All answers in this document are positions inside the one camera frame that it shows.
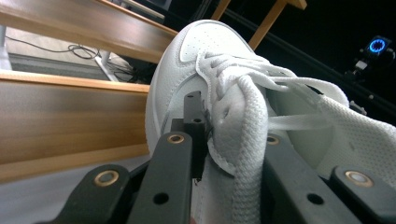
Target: blue light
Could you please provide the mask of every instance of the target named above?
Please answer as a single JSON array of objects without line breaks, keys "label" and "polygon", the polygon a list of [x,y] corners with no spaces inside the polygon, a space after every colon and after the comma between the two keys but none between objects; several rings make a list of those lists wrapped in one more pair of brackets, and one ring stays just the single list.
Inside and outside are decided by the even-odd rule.
[{"label": "blue light", "polygon": [[381,52],[385,48],[385,41],[383,39],[375,39],[370,43],[370,51],[372,53]]}]

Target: cable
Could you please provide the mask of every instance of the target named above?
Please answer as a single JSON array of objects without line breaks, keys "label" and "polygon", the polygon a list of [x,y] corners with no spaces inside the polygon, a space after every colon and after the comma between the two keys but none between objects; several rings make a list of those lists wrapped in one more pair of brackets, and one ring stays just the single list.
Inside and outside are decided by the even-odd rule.
[{"label": "cable", "polygon": [[131,69],[131,67],[127,67],[127,66],[122,66],[113,62],[107,62],[108,65],[114,65],[117,68],[123,68],[123,69]]},{"label": "cable", "polygon": [[119,72],[114,72],[114,76],[116,78],[118,78],[119,80],[124,81],[124,82],[129,82],[129,80],[125,80],[125,79],[122,79],[121,77],[117,76],[117,73],[119,73]]},{"label": "cable", "polygon": [[[23,40],[15,39],[15,38],[9,37],[7,35],[6,35],[6,38],[8,38],[10,40],[13,40],[13,41],[21,42],[23,44],[30,45],[30,46],[38,48],[38,49],[43,49],[43,50],[46,50],[46,51],[49,51],[49,52],[53,52],[53,53],[72,52],[74,55],[78,56],[81,59],[94,59],[96,56],[100,55],[100,50],[99,49],[97,49],[97,51],[95,52],[92,49],[88,49],[88,48],[86,48],[86,47],[84,47],[84,46],[82,46],[80,44],[78,44],[78,45],[69,45],[67,47],[68,48],[67,50],[53,50],[53,49],[45,49],[45,48],[40,47],[38,45],[31,44],[31,43],[23,41]],[[89,56],[83,56],[81,54],[78,54],[77,50],[83,50],[85,52],[85,54],[89,55]]]},{"label": "cable", "polygon": [[107,65],[108,65],[108,67],[109,67],[110,69],[120,71],[120,72],[122,72],[123,74],[130,75],[130,76],[133,74],[133,71],[124,70],[124,69],[129,69],[128,67],[123,67],[123,66],[121,66],[121,65],[117,65],[117,64],[114,64],[114,63],[110,63],[110,62],[107,62]]},{"label": "cable", "polygon": [[52,50],[52,49],[45,49],[45,48],[42,48],[42,47],[40,47],[40,46],[38,46],[38,45],[34,45],[34,44],[31,44],[31,43],[26,42],[26,41],[23,41],[23,40],[15,39],[15,38],[9,37],[9,36],[7,36],[7,35],[6,35],[6,38],[8,38],[8,39],[10,39],[10,40],[13,40],[13,41],[21,42],[21,43],[23,43],[23,44],[27,44],[27,45],[33,46],[33,47],[38,48],[38,49],[43,49],[43,50],[46,50],[46,51],[49,51],[49,52],[53,52],[53,53],[65,53],[65,52],[71,51],[70,49],[68,49],[68,50]]},{"label": "cable", "polygon": [[[86,47],[81,46],[81,45],[69,45],[67,48],[71,52],[73,52],[74,55],[78,56],[81,59],[94,59],[95,57],[97,57],[100,54],[99,49],[97,49],[97,51],[94,52],[93,50],[87,49]],[[76,50],[78,50],[78,49],[82,49],[88,56],[82,56],[81,54],[78,54],[76,52]]]}]

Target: black device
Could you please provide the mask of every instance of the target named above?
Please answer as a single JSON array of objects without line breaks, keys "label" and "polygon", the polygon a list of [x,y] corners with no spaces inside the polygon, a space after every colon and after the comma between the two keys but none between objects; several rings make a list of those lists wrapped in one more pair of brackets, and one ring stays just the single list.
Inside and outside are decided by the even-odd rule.
[{"label": "black device", "polygon": [[363,82],[370,72],[391,66],[395,59],[395,52],[389,47],[391,43],[391,40],[383,36],[375,36],[364,49],[361,49],[362,57],[357,60],[353,71],[345,72],[345,77]]}]

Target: wood grain surface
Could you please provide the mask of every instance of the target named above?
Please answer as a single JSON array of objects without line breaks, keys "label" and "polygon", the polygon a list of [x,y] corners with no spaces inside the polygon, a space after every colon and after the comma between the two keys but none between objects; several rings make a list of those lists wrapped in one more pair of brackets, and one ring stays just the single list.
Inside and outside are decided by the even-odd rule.
[{"label": "wood grain surface", "polygon": [[277,17],[283,11],[283,8],[285,8],[286,4],[287,3],[283,0],[276,0],[271,10],[268,12],[267,16],[262,21],[262,24],[259,26],[259,28],[257,28],[257,31],[254,33],[253,37],[251,37],[248,42],[248,44],[252,49],[256,49],[259,46],[259,44],[264,39],[265,35],[273,26]]},{"label": "wood grain surface", "polygon": [[0,24],[152,63],[177,33],[95,0],[0,0]]},{"label": "wood grain surface", "polygon": [[15,72],[1,73],[0,182],[149,153],[147,89],[97,80],[91,80],[93,86],[80,86],[90,81],[45,75],[28,80],[29,74],[11,78]]},{"label": "wood grain surface", "polygon": [[214,21],[219,21],[222,14],[225,12],[225,9],[227,9],[227,6],[230,4],[231,0],[220,0],[218,7],[216,7],[215,12],[213,13],[212,17],[210,20]]}]

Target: metal ring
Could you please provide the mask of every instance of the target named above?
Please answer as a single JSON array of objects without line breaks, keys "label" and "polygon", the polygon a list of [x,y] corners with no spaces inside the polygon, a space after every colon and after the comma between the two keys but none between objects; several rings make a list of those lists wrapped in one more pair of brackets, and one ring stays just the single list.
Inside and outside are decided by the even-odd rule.
[{"label": "metal ring", "polygon": [[[102,180],[101,178],[104,175],[111,175],[111,178],[108,180]],[[103,171],[102,173],[97,175],[94,182],[95,182],[95,185],[97,185],[99,187],[107,187],[107,186],[114,184],[119,179],[119,177],[120,177],[120,175],[116,171],[107,170],[107,171]]]},{"label": "metal ring", "polygon": [[267,144],[272,145],[272,146],[277,145],[277,144],[279,144],[279,139],[275,136],[268,135],[267,136]]},{"label": "metal ring", "polygon": [[360,187],[370,188],[374,184],[373,180],[369,176],[357,171],[346,171],[346,178]]},{"label": "metal ring", "polygon": [[168,142],[172,144],[179,144],[184,141],[183,135],[180,134],[172,134],[168,137]]}]

